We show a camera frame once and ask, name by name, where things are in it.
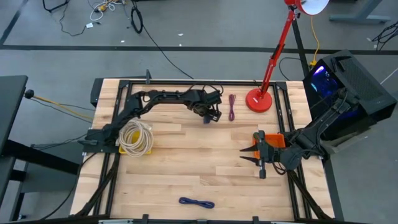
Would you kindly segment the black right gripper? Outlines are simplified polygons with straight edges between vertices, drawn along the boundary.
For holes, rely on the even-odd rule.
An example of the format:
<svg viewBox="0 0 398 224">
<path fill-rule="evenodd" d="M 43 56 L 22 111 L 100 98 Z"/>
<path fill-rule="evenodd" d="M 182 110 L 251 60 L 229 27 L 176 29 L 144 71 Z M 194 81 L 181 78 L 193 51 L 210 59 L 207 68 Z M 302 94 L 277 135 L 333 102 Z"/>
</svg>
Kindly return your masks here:
<svg viewBox="0 0 398 224">
<path fill-rule="evenodd" d="M 260 167 L 259 178 L 266 178 L 265 163 L 270 163 L 278 174 L 284 175 L 288 170 L 294 170 L 300 164 L 300 147 L 290 146 L 277 148 L 271 146 L 265 139 L 265 132 L 258 132 L 257 143 L 251 147 L 241 149 L 241 152 L 259 151 L 259 158 L 240 156 L 240 158 L 258 164 Z"/>
</svg>

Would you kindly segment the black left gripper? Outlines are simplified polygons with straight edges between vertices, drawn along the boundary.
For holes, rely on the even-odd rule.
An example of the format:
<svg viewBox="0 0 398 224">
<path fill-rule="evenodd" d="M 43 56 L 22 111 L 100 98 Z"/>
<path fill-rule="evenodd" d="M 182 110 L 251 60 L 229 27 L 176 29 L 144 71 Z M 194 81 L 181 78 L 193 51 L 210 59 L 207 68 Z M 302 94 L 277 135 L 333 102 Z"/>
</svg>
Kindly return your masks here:
<svg viewBox="0 0 398 224">
<path fill-rule="evenodd" d="M 186 106 L 196 114 L 208 114 L 209 122 L 218 122 L 222 112 L 219 104 L 222 103 L 221 92 L 219 90 L 206 92 L 204 89 L 188 89 L 186 91 Z"/>
</svg>

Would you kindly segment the orange plastic basket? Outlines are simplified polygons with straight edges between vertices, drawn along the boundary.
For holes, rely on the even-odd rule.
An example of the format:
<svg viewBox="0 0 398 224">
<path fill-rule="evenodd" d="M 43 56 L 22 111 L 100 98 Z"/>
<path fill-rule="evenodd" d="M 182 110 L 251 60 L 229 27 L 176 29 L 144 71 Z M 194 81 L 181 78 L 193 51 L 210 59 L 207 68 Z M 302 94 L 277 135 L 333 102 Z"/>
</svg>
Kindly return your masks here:
<svg viewBox="0 0 398 224">
<path fill-rule="evenodd" d="M 253 134 L 253 143 L 257 143 L 259 139 L 259 133 Z M 265 140 L 273 147 L 283 148 L 285 147 L 284 136 L 282 134 L 265 134 Z"/>
</svg>

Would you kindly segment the red desk lamp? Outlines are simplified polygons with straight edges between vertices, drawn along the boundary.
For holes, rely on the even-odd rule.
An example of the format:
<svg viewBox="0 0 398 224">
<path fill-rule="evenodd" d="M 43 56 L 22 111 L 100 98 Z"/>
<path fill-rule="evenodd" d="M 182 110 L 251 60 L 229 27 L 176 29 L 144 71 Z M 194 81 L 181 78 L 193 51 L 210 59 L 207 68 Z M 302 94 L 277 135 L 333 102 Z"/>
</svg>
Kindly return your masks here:
<svg viewBox="0 0 398 224">
<path fill-rule="evenodd" d="M 260 88 L 249 91 L 246 95 L 246 105 L 251 111 L 263 113 L 272 106 L 272 97 L 268 92 L 271 76 L 285 46 L 285 40 L 289 33 L 289 29 L 298 17 L 297 10 L 309 16 L 314 16 L 321 13 L 322 10 L 326 8 L 329 1 L 330 0 L 284 0 L 289 12 L 277 47 L 269 58 L 262 85 Z"/>
</svg>

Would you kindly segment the yellow plastic basket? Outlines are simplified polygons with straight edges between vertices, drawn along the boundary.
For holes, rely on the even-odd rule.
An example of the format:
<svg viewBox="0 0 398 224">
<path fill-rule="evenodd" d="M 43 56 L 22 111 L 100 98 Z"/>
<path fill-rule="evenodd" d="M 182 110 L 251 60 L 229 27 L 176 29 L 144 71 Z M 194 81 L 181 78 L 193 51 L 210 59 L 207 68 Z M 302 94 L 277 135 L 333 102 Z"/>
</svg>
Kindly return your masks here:
<svg viewBox="0 0 398 224">
<path fill-rule="evenodd" d="M 131 157 L 141 157 L 152 153 L 154 145 L 153 134 L 151 131 L 132 130 L 122 135 L 122 143 L 119 144 L 119 153 Z"/>
</svg>

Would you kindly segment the black blue-lit computer tower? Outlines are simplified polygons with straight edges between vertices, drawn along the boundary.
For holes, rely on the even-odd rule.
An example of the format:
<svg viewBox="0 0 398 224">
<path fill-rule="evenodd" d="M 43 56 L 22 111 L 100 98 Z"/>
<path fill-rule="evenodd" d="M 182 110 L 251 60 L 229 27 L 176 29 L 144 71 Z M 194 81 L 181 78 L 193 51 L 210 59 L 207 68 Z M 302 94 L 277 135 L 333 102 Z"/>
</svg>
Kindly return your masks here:
<svg viewBox="0 0 398 224">
<path fill-rule="evenodd" d="M 321 133 L 332 141 L 352 133 L 361 133 L 390 118 L 397 100 L 366 70 L 348 50 L 321 58 L 303 79 L 311 116 L 317 119 L 338 99 L 358 104 L 342 113 Z"/>
</svg>

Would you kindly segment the grey metal wood-top table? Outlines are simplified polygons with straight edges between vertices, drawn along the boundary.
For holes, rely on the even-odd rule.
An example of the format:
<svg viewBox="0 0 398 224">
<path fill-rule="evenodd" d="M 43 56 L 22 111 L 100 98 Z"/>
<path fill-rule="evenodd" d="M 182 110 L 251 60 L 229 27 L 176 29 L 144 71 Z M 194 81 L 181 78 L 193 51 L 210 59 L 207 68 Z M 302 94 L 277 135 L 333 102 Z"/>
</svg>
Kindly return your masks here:
<svg viewBox="0 0 398 224">
<path fill-rule="evenodd" d="M 381 2 L 382 0 L 366 0 L 364 6 L 356 14 L 331 14 L 329 20 L 352 24 L 385 24 L 391 20 L 389 16 L 371 15 Z"/>
</svg>

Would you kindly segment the black side desk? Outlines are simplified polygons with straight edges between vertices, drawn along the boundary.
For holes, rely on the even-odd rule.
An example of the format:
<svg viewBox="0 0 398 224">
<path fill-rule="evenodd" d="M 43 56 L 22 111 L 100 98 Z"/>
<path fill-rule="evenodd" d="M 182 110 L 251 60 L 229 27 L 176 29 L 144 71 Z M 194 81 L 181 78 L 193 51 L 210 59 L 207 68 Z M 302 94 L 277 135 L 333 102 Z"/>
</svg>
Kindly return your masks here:
<svg viewBox="0 0 398 224">
<path fill-rule="evenodd" d="M 79 165 L 9 139 L 21 105 L 28 77 L 25 75 L 0 77 L 0 207 L 10 180 L 22 182 L 26 172 L 15 170 L 20 159 L 46 168 L 76 175 Z"/>
</svg>

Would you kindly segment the black aluminium table frame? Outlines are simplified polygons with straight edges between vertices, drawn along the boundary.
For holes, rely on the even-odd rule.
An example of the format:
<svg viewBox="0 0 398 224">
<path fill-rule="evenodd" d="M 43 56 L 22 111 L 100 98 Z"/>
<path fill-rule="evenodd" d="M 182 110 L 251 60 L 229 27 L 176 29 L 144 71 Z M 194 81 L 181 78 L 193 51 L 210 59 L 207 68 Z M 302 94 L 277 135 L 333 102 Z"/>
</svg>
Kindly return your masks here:
<svg viewBox="0 0 398 224">
<path fill-rule="evenodd" d="M 270 110 L 254 113 L 244 102 L 256 87 L 252 81 L 154 80 L 149 85 L 135 79 L 126 87 L 106 79 L 100 89 L 92 127 L 102 128 L 120 112 L 128 93 L 149 90 L 185 91 L 189 88 L 221 90 L 222 117 L 205 124 L 185 105 L 157 105 L 142 115 L 154 134 L 152 153 L 141 157 L 98 152 L 87 156 L 82 167 L 71 213 L 82 214 L 100 181 L 119 161 L 114 179 L 105 188 L 91 215 L 110 218 L 147 218 L 174 222 L 301 221 L 315 214 L 303 201 L 289 176 L 266 166 L 259 169 L 240 158 L 252 144 L 255 131 L 274 134 L 301 128 L 311 120 L 303 85 L 288 82 L 269 89 Z"/>
</svg>

